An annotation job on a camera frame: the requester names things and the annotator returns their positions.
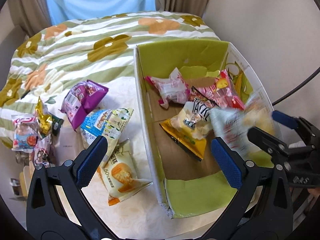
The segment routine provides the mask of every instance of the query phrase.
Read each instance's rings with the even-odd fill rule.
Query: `green striped bedding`
[[[32,113],[39,96],[52,114],[66,119],[59,109],[76,83],[133,77],[136,45],[179,38],[218,39],[197,16],[158,11],[70,20],[42,30],[13,54],[0,92],[0,139],[12,147],[12,115]]]

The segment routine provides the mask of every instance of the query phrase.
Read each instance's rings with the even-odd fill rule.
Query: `cardboard box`
[[[163,109],[158,104],[159,94],[144,78],[168,78],[177,67],[190,87],[205,87],[212,85],[213,72],[227,68],[234,82],[242,78],[240,97],[244,103],[253,91],[259,91],[271,112],[273,108],[260,80],[236,48],[225,41],[161,41],[139,45],[134,54],[144,143],[159,204],[171,218],[196,216],[227,206],[236,189],[230,187],[211,154],[214,134],[207,137],[201,162],[187,154],[159,125],[178,114],[183,105],[170,102],[169,109]],[[280,138],[278,124],[275,128]],[[262,161],[259,155],[259,160],[262,165],[270,165],[267,154]]]

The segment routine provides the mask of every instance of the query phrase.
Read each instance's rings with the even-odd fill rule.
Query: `snack bag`
[[[259,92],[249,97],[244,111],[213,108],[209,115],[215,136],[221,137],[230,149],[238,152],[243,159],[248,153],[260,150],[248,140],[247,132],[251,127],[257,126],[272,135],[275,133],[271,113]]]
[[[219,107],[215,101],[206,98],[195,87],[191,87],[190,94],[189,94],[189,101],[194,101],[195,98],[198,98],[199,100],[201,100],[209,108]]]
[[[208,99],[216,102],[221,108],[237,108],[244,110],[244,104],[236,93],[226,70],[222,70],[212,86],[197,88]]]
[[[171,72],[169,78],[147,76],[145,80],[159,91],[162,99],[158,102],[165,109],[169,108],[170,100],[179,104],[185,104],[188,100],[188,85],[177,68]]]
[[[29,155],[31,175],[39,163],[42,163],[46,168],[55,166],[55,158],[51,143],[51,134],[42,140],[38,140],[36,146],[34,147],[34,151]]]
[[[85,117],[84,122],[81,125],[84,148],[87,149],[99,135],[103,135],[108,140],[108,150],[100,164],[101,168],[104,168],[109,160],[132,113],[132,108],[114,110],[96,109]]]
[[[48,136],[52,131],[52,116],[40,97],[38,98],[38,103],[35,106],[35,116],[38,123],[38,133],[40,138]]]
[[[152,183],[148,179],[138,179],[128,139],[116,147],[107,165],[97,171],[109,192],[109,206],[133,196]]]
[[[64,98],[61,112],[66,113],[72,128],[77,129],[109,89],[91,80],[81,81],[70,89]]]
[[[56,117],[55,115],[51,114],[52,116],[52,134],[58,136],[61,126],[63,125],[64,120],[61,118]]]
[[[195,98],[193,102],[186,102],[178,115],[160,123],[178,145],[199,161],[204,158],[205,137],[212,130],[208,121],[209,110],[201,100]]]
[[[37,121],[34,114],[13,115],[13,151],[31,153],[38,141]]]

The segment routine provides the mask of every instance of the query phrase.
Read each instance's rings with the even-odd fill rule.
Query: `black cable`
[[[276,104],[279,104],[281,101],[285,100],[286,98],[288,98],[289,96],[291,96],[292,94],[294,94],[295,92],[297,92],[300,88],[302,88],[304,85],[306,85],[311,79],[313,79],[316,75],[318,75],[320,72],[320,67],[314,71],[305,81],[303,81],[300,85],[298,85],[297,87],[295,87],[294,89],[292,89],[289,93],[287,93],[286,95],[284,95],[283,97],[281,97],[280,99],[278,99],[277,101],[274,101],[272,103],[272,106],[275,106]]]

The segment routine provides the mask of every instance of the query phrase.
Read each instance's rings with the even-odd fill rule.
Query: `blue gripper pad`
[[[89,185],[89,182],[100,165],[103,157],[106,155],[107,149],[108,140],[103,136],[100,136],[100,139],[93,148],[91,145],[88,147],[87,151],[89,150],[90,152],[76,172],[76,185],[78,188],[87,187]]]
[[[298,128],[298,123],[293,117],[286,115],[280,111],[277,111],[277,110],[273,111],[272,119],[275,120],[276,122],[279,122],[280,124],[283,124],[284,126],[290,129]]]
[[[230,186],[239,190],[242,186],[241,170],[217,139],[213,139],[211,142],[211,153]]]

